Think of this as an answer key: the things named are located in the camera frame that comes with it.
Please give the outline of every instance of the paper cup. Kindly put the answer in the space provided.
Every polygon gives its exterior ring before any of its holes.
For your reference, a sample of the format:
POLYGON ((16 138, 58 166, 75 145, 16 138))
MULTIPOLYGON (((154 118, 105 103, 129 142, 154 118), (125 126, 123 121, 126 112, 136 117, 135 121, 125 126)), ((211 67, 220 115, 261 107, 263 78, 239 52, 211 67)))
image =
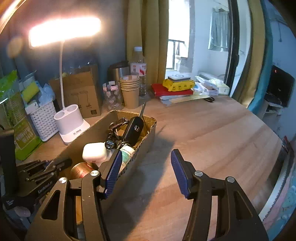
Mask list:
POLYGON ((120 78, 120 83, 123 84, 131 84, 140 81, 140 77, 138 75, 127 75, 120 78))
POLYGON ((140 84, 140 81, 137 81, 137 82, 133 82, 133 83, 120 83, 120 86, 135 86, 135 85, 139 85, 140 84))
POLYGON ((137 88, 135 90, 122 90, 123 99, 126 108, 128 109, 135 109, 139 107, 139 90, 140 88, 137 88))
POLYGON ((135 84, 138 84, 138 83, 140 83, 140 81, 139 80, 137 80, 137 81, 133 81, 133 82, 120 82, 120 85, 135 85, 135 84))
POLYGON ((137 88, 140 88, 140 85, 137 86, 131 86, 131 87, 122 87, 121 90, 125 90, 125 91, 131 91, 131 90, 135 90, 137 88))
POLYGON ((121 89, 134 89, 134 88, 139 88, 140 87, 140 84, 137 84, 137 85, 131 85, 131 86, 122 86, 121 89))

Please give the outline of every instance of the plastic water bottle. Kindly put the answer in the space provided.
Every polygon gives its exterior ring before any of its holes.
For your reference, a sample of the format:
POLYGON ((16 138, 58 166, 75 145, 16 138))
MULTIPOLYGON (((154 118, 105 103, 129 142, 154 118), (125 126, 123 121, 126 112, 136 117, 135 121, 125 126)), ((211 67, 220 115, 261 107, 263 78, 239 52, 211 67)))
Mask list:
POLYGON ((134 47, 131 62, 131 73, 140 77, 140 96, 146 95, 146 62, 142 47, 134 47))

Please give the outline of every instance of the lamp light bar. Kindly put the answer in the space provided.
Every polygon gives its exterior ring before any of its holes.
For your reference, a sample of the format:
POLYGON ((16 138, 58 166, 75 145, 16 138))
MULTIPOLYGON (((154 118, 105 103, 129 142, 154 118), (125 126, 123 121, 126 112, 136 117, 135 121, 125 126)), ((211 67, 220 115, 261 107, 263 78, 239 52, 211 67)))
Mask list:
POLYGON ((78 37, 90 37, 101 29, 96 17, 55 19, 33 27, 29 32, 30 47, 38 47, 78 37))

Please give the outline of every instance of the silver screw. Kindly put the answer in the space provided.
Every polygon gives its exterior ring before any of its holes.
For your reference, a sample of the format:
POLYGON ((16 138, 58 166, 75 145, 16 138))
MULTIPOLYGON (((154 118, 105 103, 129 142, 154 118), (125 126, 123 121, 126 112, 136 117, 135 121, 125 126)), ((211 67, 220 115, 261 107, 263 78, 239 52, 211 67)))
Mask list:
POLYGON ((195 171, 194 175, 197 176, 197 177, 201 177, 203 175, 203 172, 195 171))
POLYGON ((233 177, 228 177, 227 181, 230 182, 230 183, 234 183, 235 179, 233 177))
POLYGON ((59 183, 65 183, 66 181, 67 181, 67 178, 65 178, 65 177, 61 177, 59 179, 59 183))
POLYGON ((97 176, 98 174, 99 174, 99 171, 96 171, 96 170, 91 171, 91 176, 93 177, 97 176))

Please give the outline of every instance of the green package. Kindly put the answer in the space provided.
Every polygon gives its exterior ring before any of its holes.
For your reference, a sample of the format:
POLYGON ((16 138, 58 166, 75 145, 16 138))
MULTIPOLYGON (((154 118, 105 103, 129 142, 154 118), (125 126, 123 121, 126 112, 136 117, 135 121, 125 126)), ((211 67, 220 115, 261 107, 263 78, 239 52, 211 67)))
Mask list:
POLYGON ((14 129, 15 156, 19 160, 25 160, 41 143, 27 119, 15 70, 0 79, 0 124, 14 129))

